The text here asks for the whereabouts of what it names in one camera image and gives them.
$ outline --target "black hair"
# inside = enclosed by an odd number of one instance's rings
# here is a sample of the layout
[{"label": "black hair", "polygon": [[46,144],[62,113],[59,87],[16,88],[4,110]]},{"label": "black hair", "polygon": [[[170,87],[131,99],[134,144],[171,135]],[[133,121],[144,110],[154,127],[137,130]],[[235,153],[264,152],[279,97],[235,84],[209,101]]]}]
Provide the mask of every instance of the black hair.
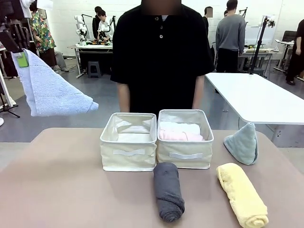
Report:
[{"label": "black hair", "polygon": [[105,11],[102,9],[101,11],[98,11],[97,15],[100,16],[106,16]]},{"label": "black hair", "polygon": [[100,6],[95,7],[95,13],[102,11],[103,9]]},{"label": "black hair", "polygon": [[29,6],[29,10],[32,12],[36,12],[38,10],[37,8],[37,0],[34,1],[30,6]]},{"label": "black hair", "polygon": [[230,10],[234,10],[238,7],[238,0],[229,0],[227,2],[227,10],[230,11]]},{"label": "black hair", "polygon": [[205,15],[207,14],[207,9],[212,9],[212,7],[208,6],[208,7],[205,8]]}]

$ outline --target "person in black shirt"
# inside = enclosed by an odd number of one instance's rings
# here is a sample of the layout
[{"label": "person in black shirt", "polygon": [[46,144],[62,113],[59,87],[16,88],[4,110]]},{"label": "person in black shirt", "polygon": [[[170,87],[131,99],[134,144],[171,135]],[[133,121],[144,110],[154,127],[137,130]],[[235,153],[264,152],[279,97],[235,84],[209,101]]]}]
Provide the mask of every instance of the person in black shirt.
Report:
[{"label": "person in black shirt", "polygon": [[286,83],[295,85],[294,78],[304,71],[304,20],[299,24],[296,41],[291,56]]},{"label": "person in black shirt", "polygon": [[[124,13],[113,37],[111,80],[121,112],[198,109],[204,75],[214,70],[202,16],[180,3],[142,0]],[[185,42],[181,34],[187,29]],[[136,42],[128,45],[128,38]]]},{"label": "person in black shirt", "polygon": [[210,14],[212,14],[212,10],[213,10],[213,8],[211,6],[206,7],[205,8],[205,15],[203,16],[203,20],[204,20],[205,25],[206,25],[207,34],[209,33],[208,17],[210,17]]},{"label": "person in black shirt", "polygon": [[99,27],[99,23],[100,23],[100,19],[98,17],[98,12],[101,12],[102,10],[103,9],[100,6],[95,7],[96,16],[93,18],[93,23],[92,23],[93,35],[94,35],[95,39],[97,39],[98,27]]}]

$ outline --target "hand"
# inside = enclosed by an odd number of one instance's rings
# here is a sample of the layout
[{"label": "hand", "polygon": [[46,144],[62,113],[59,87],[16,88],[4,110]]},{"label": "hand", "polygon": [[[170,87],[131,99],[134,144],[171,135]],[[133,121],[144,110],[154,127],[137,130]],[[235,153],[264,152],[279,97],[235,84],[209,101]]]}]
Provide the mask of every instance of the hand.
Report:
[{"label": "hand", "polygon": [[38,42],[40,42],[40,43],[42,43],[42,39],[40,38],[40,37],[35,37],[35,39],[38,41]]},{"label": "hand", "polygon": [[301,48],[297,48],[296,51],[295,51],[295,53],[296,53],[298,56],[301,55]]}]

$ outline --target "fabric storage basket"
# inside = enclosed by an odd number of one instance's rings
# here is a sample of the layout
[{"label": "fabric storage basket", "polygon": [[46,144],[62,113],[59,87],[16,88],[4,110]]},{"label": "fabric storage basket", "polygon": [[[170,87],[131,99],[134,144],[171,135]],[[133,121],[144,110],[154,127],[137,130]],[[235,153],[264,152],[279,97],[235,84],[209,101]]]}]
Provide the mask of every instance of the fabric storage basket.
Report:
[{"label": "fabric storage basket", "polygon": [[156,115],[113,114],[100,137],[104,170],[152,171],[156,140]]},{"label": "fabric storage basket", "polygon": [[[173,122],[179,124],[197,124],[200,135],[205,141],[184,142],[167,141],[160,138],[161,124]],[[162,110],[158,119],[158,148],[159,162],[171,162],[178,168],[209,169],[212,158],[214,136],[205,113],[202,110]]]}]

